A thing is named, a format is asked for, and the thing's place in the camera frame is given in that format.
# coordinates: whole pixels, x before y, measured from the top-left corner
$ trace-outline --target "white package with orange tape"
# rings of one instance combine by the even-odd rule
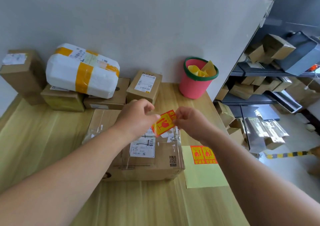
[[[112,98],[119,77],[118,62],[71,44],[62,44],[49,58],[46,77],[50,85]]]

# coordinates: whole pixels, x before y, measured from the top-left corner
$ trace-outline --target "pink bucket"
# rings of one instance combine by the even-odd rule
[[[197,57],[186,58],[183,63],[184,72],[182,74],[182,80],[179,85],[179,90],[183,94],[183,96],[191,99],[200,98],[202,94],[207,90],[212,80],[218,77],[219,70],[216,66],[214,66],[214,68],[216,69],[217,74],[213,77],[198,77],[188,70],[188,66],[191,65],[198,66],[201,70],[207,62],[207,60]]]

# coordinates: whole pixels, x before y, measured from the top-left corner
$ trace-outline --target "gray floor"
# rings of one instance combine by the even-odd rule
[[[308,151],[320,145],[320,136],[316,132],[306,130],[306,125],[297,117],[291,114],[282,115],[278,113],[278,115],[280,116],[280,125],[290,136],[286,137],[286,144],[275,150],[266,150],[266,154]],[[267,159],[266,156],[262,155],[259,160],[320,203],[320,178],[307,173],[308,169],[318,162],[314,155],[277,159]]]

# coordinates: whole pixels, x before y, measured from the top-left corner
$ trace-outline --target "white partition board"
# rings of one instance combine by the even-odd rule
[[[33,48],[47,61],[70,43],[118,61],[120,76],[138,69],[179,82],[182,62],[212,60],[220,74],[214,99],[272,0],[0,0],[0,55]]]

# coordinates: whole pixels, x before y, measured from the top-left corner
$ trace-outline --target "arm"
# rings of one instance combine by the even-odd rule
[[[210,147],[251,225],[320,225],[320,204],[255,159],[242,146],[189,107],[175,125]]]
[[[70,224],[115,156],[160,118],[159,115],[146,115],[153,109],[147,100],[127,104],[110,129],[2,193],[1,224]]]

